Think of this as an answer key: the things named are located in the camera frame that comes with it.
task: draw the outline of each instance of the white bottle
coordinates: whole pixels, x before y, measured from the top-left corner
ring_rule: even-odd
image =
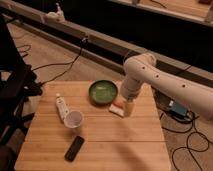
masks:
[[[64,122],[65,117],[70,113],[70,111],[67,107],[65,99],[61,97],[59,93],[56,94],[56,107],[58,109],[62,122]]]
[[[64,12],[61,10],[59,3],[56,3],[56,6],[57,6],[58,20],[59,22],[64,22],[65,21]]]

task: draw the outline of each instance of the white cup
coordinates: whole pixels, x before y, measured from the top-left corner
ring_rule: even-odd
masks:
[[[65,116],[64,125],[68,128],[71,128],[74,133],[80,133],[83,120],[83,113],[74,110]]]

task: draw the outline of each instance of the remote control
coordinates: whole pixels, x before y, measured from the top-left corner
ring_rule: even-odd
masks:
[[[64,118],[66,117],[67,114],[69,114],[69,108],[67,107],[67,104],[65,102],[65,99],[61,97],[60,94],[56,94],[56,106],[59,111],[59,115],[61,120],[64,122]]]
[[[68,151],[66,152],[64,156],[65,159],[68,161],[73,161],[83,143],[84,143],[84,139],[80,136],[76,136],[75,140],[73,141],[73,143],[71,144],[71,146],[69,147]]]

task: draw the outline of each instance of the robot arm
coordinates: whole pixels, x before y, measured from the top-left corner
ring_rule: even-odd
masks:
[[[121,85],[121,95],[132,101],[140,93],[144,82],[163,92],[187,109],[213,118],[213,89],[195,82],[165,73],[155,68],[156,59],[150,53],[134,56],[124,63],[126,72]]]

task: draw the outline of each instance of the black remote control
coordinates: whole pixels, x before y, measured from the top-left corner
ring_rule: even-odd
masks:
[[[71,144],[70,148],[68,149],[68,151],[66,152],[64,156],[65,159],[69,161],[73,161],[83,143],[84,143],[84,139],[80,136],[76,136],[75,140],[73,141],[73,143]]]

